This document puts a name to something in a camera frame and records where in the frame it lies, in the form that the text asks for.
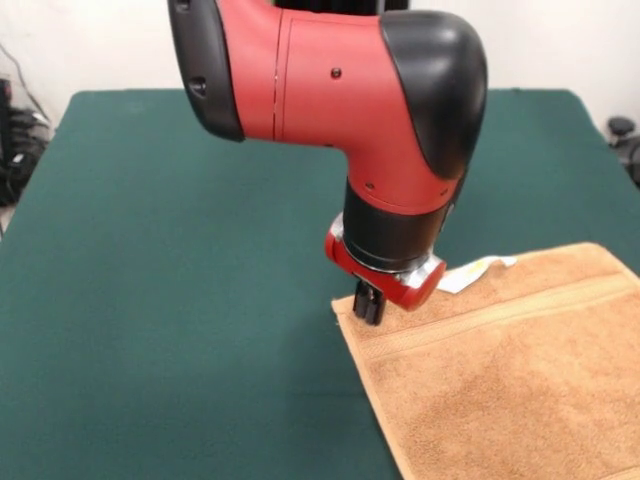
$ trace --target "black cable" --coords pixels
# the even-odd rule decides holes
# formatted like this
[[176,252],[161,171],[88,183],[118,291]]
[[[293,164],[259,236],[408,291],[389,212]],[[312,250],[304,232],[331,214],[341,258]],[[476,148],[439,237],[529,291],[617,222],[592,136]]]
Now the black cable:
[[36,109],[38,110],[40,115],[42,115],[44,117],[44,119],[47,122],[49,122],[49,124],[51,124],[51,120],[49,120],[49,117],[47,116],[47,114],[44,113],[44,109],[42,108],[42,106],[40,106],[40,103],[35,99],[35,97],[29,91],[29,88],[27,87],[27,82],[24,79],[24,75],[22,74],[22,68],[20,67],[20,63],[18,62],[18,60],[16,60],[16,58],[7,51],[6,47],[4,45],[2,45],[1,42],[0,42],[0,51],[2,51],[2,53],[4,53],[4,55],[16,67],[16,70],[18,72],[18,78],[20,79],[20,83],[22,84],[22,88],[24,88],[24,91],[27,93],[27,96],[29,97],[29,100],[31,100],[31,103],[33,103],[33,105],[36,107]]

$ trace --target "brown towel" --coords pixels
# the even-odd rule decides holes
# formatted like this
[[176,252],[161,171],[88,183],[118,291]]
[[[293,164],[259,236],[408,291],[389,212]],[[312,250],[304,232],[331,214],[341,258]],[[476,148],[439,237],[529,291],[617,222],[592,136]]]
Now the brown towel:
[[589,243],[517,258],[379,327],[333,302],[403,477],[640,478],[640,280]]

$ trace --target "green table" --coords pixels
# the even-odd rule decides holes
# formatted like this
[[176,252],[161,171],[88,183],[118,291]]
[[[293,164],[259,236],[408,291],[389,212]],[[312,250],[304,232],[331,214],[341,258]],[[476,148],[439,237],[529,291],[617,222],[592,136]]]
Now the green table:
[[[340,152],[206,134],[181,91],[73,98],[0,248],[0,478],[397,478],[330,309]],[[579,241],[640,194],[563,91],[492,91],[437,253]]]

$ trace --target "red casing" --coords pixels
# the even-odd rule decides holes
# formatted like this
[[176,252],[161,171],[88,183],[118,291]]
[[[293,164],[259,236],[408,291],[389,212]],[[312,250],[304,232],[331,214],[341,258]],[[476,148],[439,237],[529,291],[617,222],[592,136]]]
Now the red casing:
[[458,180],[436,176],[422,155],[379,17],[217,3],[247,137],[342,150],[352,188],[387,212],[449,202]]
[[344,243],[336,238],[331,230],[325,237],[324,251],[327,257],[340,265],[345,272],[366,280],[370,285],[384,292],[390,302],[408,312],[417,309],[429,298],[447,268],[445,262],[438,262],[425,281],[419,287],[412,288],[398,281],[394,275],[370,270],[356,262],[345,248]]

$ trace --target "towel tag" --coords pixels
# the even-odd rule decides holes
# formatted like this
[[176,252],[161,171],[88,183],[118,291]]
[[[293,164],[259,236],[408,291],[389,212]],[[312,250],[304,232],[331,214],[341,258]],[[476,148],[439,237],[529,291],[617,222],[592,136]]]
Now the towel tag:
[[489,269],[493,262],[502,262],[504,266],[510,267],[515,265],[515,257],[499,257],[496,255],[490,255],[482,257],[471,263],[463,265],[462,267],[455,268],[445,272],[442,279],[436,287],[438,290],[448,293],[460,293],[469,285],[477,281],[484,273]]

